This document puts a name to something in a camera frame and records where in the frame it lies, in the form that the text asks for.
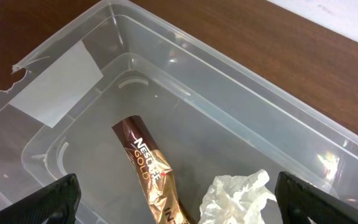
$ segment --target wood grain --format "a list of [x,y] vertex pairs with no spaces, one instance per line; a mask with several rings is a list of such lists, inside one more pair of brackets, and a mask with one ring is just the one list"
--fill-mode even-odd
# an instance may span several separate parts
[[[0,90],[11,66],[97,0],[0,0]],[[133,0],[358,134],[358,43],[261,0]]]

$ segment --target plastic container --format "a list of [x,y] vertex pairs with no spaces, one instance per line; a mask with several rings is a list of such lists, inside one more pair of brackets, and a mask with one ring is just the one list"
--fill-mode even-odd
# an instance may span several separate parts
[[[50,128],[9,102],[78,41],[103,77]],[[140,115],[196,220],[216,175],[282,170],[358,208],[358,136],[135,4],[101,1],[14,66],[0,92],[0,209],[74,172],[81,223],[154,223],[111,129]],[[277,205],[262,211],[280,222]]]

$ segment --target gold foil packet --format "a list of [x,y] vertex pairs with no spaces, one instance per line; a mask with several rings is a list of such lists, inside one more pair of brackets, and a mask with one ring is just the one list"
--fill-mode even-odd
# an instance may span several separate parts
[[140,116],[123,119],[113,127],[137,176],[157,224],[190,224],[181,208],[173,171]]

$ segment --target instant coffee packet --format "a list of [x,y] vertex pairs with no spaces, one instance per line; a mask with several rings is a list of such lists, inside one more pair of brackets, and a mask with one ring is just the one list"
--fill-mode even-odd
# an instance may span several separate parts
[[173,172],[140,116],[123,119],[113,127],[132,162],[157,224],[194,223],[184,214]]

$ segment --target white sticker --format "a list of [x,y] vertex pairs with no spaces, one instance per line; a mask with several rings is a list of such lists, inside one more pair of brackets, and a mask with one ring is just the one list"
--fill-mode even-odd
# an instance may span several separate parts
[[358,1],[268,0],[358,42]]
[[79,41],[9,103],[53,128],[102,77]]

